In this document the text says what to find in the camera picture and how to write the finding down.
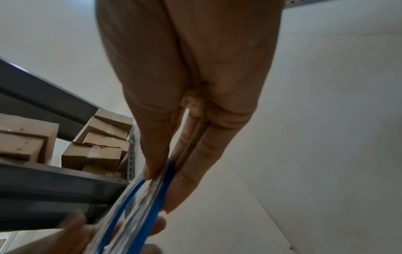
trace brown cardboard box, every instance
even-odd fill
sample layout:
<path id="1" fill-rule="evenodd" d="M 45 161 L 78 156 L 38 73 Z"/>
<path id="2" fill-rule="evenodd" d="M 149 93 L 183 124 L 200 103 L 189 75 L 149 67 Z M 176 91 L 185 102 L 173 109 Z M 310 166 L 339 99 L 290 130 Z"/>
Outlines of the brown cardboard box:
<path id="1" fill-rule="evenodd" d="M 85 137 L 83 143 L 96 146 L 121 147 L 121 160 L 124 158 L 129 150 L 128 141 L 108 137 L 95 132 L 89 132 Z"/>
<path id="2" fill-rule="evenodd" d="M 123 129 L 119 129 L 116 126 L 105 123 L 95 117 L 92 117 L 84 128 L 80 131 L 80 133 L 75 137 L 73 142 L 77 144 L 82 144 L 84 142 L 85 137 L 89 132 L 95 132 L 103 135 L 107 135 L 110 137 L 114 137 L 117 139 L 127 140 L 127 136 L 129 134 L 128 131 Z"/>
<path id="3" fill-rule="evenodd" d="M 0 156 L 37 162 L 44 139 L 0 133 Z"/>
<path id="4" fill-rule="evenodd" d="M 38 162 L 50 165 L 59 124 L 0 114 L 0 132 L 44 139 Z"/>
<path id="5" fill-rule="evenodd" d="M 116 179 L 123 178 L 120 172 L 110 171 L 110 170 L 107 170 L 100 166 L 93 165 L 93 164 L 86 164 L 82 171 L 93 173 L 93 174 L 100 174 L 100 175 L 107 176 L 107 177 L 113 177 Z"/>
<path id="6" fill-rule="evenodd" d="M 62 154 L 62 167 L 82 170 L 88 163 L 117 170 L 121 157 L 120 147 L 89 146 L 70 143 Z"/>
<path id="7" fill-rule="evenodd" d="M 125 115 L 119 115 L 119 114 L 104 110 L 102 108 L 98 109 L 98 111 L 95 114 L 95 117 L 102 120 L 103 122 L 107 122 L 113 126 L 126 130 L 128 132 L 131 131 L 131 128 L 133 127 L 133 123 L 134 123 L 134 118 L 131 118 L 131 117 L 128 117 Z"/>

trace human hand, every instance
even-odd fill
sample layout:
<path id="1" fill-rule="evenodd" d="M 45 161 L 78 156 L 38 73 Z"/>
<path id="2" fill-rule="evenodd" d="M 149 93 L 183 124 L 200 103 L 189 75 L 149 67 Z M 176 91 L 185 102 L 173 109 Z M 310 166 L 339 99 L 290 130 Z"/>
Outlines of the human hand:
<path id="1" fill-rule="evenodd" d="M 172 159 L 170 212 L 254 113 L 273 59 L 282 0 L 98 0 L 108 58 L 141 133 L 144 178 Z"/>
<path id="2" fill-rule="evenodd" d="M 81 213 L 70 215 L 59 227 L 62 228 L 60 232 L 14 249 L 8 254 L 82 254 L 99 229 L 98 224 L 86 224 L 85 216 Z M 165 219 L 158 217 L 151 235 L 161 232 L 165 227 Z M 117 225 L 111 239 L 119 228 L 120 225 Z M 146 244 L 141 250 L 141 254 L 160 253 L 161 250 L 153 244 Z"/>

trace blurred hand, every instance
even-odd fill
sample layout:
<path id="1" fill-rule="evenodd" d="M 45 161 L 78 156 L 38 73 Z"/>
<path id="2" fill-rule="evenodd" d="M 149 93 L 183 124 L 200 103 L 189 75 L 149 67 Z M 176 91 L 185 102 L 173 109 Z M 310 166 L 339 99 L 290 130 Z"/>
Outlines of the blurred hand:
<path id="1" fill-rule="evenodd" d="M 98 230 L 98 225 L 86 224 L 85 216 L 80 213 L 70 215 L 60 227 L 63 228 L 60 232 L 14 249 L 8 254 L 82 254 Z M 158 217 L 151 235 L 165 227 L 165 219 Z M 120 225 L 117 225 L 111 238 L 119 228 Z M 160 253 L 161 250 L 153 244 L 146 244 L 141 250 L 141 254 Z"/>
<path id="2" fill-rule="evenodd" d="M 172 152 L 175 209 L 254 113 L 273 59 L 282 0 L 98 0 L 109 60 L 141 133 L 145 179 Z"/>

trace blue wire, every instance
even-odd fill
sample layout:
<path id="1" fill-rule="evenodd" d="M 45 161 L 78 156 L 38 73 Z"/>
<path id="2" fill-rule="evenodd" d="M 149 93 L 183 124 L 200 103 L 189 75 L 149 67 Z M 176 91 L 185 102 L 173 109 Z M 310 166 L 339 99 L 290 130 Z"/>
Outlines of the blue wire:
<path id="1" fill-rule="evenodd" d="M 139 254 L 142 247 L 144 246 L 144 243 L 148 236 L 151 234 L 152 229 L 154 228 L 156 219 L 158 218 L 158 214 L 160 210 L 163 207 L 163 203 L 165 201 L 166 193 L 168 192 L 168 187 L 170 183 L 172 182 L 173 176 L 174 176 L 174 165 L 173 161 L 169 159 L 169 166 L 168 170 L 165 175 L 165 179 L 163 180 L 161 189 L 152 204 L 152 207 L 145 218 L 144 224 L 138 231 L 138 234 L 135 236 L 134 240 L 131 242 L 131 245 L 129 247 L 129 250 L 127 251 L 127 254 Z"/>
<path id="2" fill-rule="evenodd" d="M 119 210 L 117 211 L 117 214 L 114 216 L 112 222 L 110 223 L 108 229 L 105 232 L 105 235 L 103 236 L 98 249 L 96 250 L 96 254 L 102 254 L 103 250 L 106 245 L 108 245 L 108 242 L 110 240 L 110 237 L 112 236 L 113 230 L 117 225 L 117 222 L 120 219 L 120 216 L 123 214 L 124 210 L 127 208 L 131 200 L 134 198 L 135 194 L 137 191 L 141 188 L 141 186 L 144 184 L 144 180 L 141 179 L 141 181 L 137 184 L 137 186 L 129 193 L 127 198 L 124 200 L 123 204 L 119 207 Z"/>

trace box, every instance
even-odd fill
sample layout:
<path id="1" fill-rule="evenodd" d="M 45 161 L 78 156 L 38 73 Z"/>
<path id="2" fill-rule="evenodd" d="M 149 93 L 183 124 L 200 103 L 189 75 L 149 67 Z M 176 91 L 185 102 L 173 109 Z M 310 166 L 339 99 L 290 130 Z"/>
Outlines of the box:
<path id="1" fill-rule="evenodd" d="M 15 115 L 0 114 L 0 132 L 41 138 L 44 140 L 38 162 L 50 165 L 59 124 Z"/>
<path id="2" fill-rule="evenodd" d="M 108 137 L 95 132 L 89 132 L 85 137 L 83 143 L 96 146 L 121 147 L 121 160 L 124 158 L 124 156 L 127 154 L 129 150 L 128 141 Z"/>
<path id="3" fill-rule="evenodd" d="M 44 139 L 0 133 L 0 156 L 37 162 Z"/>
<path id="4" fill-rule="evenodd" d="M 116 171 L 120 162 L 121 148 L 89 146 L 70 143 L 62 154 L 62 167 L 82 170 L 88 163 Z"/>
<path id="5" fill-rule="evenodd" d="M 119 129 L 116 126 L 105 123 L 95 117 L 92 117 L 84 128 L 80 131 L 80 133 L 75 137 L 73 142 L 77 144 L 82 144 L 84 142 L 85 137 L 89 132 L 95 132 L 98 134 L 107 135 L 110 137 L 114 137 L 117 139 L 127 140 L 127 136 L 129 134 L 128 131 L 123 129 Z"/>
<path id="6" fill-rule="evenodd" d="M 99 175 L 103 175 L 103 176 L 107 176 L 107 177 L 113 177 L 116 179 L 123 178 L 120 172 L 110 171 L 110 170 L 107 170 L 100 166 L 93 165 L 93 164 L 86 164 L 82 171 L 88 172 L 88 173 L 93 173 L 93 174 L 99 174 Z"/>
<path id="7" fill-rule="evenodd" d="M 131 131 L 131 128 L 134 124 L 134 118 L 125 115 L 119 115 L 102 108 L 98 109 L 95 117 L 102 120 L 103 122 L 107 122 L 120 129 L 126 130 L 127 132 Z"/>

